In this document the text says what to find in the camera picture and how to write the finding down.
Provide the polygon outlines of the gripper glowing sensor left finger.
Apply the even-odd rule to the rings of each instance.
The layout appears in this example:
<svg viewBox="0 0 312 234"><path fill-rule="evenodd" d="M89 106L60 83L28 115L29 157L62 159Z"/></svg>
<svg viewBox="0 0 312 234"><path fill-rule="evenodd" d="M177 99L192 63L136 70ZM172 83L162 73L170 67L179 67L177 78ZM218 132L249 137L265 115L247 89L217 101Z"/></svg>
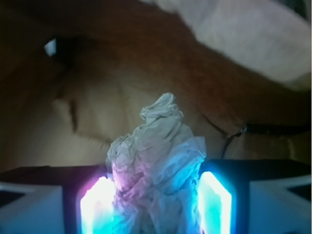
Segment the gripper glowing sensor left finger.
<svg viewBox="0 0 312 234"><path fill-rule="evenodd" d="M12 169L0 175L0 231L109 234L114 193L104 166Z"/></svg>

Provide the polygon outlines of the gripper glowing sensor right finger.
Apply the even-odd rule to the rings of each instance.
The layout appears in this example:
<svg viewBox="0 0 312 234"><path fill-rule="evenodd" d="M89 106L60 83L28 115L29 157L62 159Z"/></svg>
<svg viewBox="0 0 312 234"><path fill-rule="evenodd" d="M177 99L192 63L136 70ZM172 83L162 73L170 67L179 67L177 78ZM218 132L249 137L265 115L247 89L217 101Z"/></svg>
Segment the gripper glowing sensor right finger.
<svg viewBox="0 0 312 234"><path fill-rule="evenodd" d="M200 168L204 234L309 234L312 168L291 159L212 159Z"/></svg>

